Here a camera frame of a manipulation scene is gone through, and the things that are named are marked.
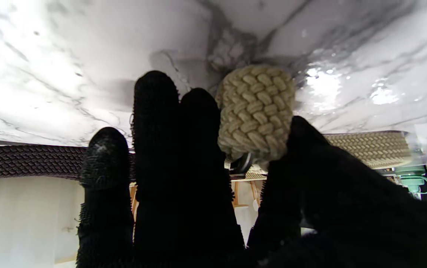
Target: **marble countertop underside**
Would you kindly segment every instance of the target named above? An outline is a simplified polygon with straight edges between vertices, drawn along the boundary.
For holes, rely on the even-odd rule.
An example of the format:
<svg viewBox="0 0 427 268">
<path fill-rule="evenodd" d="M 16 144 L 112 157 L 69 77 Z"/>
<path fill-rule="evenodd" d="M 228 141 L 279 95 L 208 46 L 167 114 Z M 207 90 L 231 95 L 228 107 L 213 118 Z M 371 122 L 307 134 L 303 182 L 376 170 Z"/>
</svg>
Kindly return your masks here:
<svg viewBox="0 0 427 268">
<path fill-rule="evenodd" d="M 0 140 L 131 141 L 145 72 L 215 94 L 254 63 L 296 78 L 321 132 L 406 131 L 427 162 L 427 0 L 0 0 Z"/>
</svg>

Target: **beige rope ball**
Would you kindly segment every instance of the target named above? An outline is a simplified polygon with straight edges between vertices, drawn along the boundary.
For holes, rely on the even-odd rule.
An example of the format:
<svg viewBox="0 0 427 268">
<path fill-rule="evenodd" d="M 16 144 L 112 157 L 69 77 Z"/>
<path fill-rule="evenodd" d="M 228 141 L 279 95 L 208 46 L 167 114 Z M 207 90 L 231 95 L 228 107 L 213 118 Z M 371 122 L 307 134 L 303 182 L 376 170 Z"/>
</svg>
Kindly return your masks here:
<svg viewBox="0 0 427 268">
<path fill-rule="evenodd" d="M 288 73 L 268 66 L 247 66 L 229 73 L 215 100 L 222 110 L 218 144 L 230 161 L 253 153 L 254 164 L 286 154 L 296 83 Z"/>
</svg>

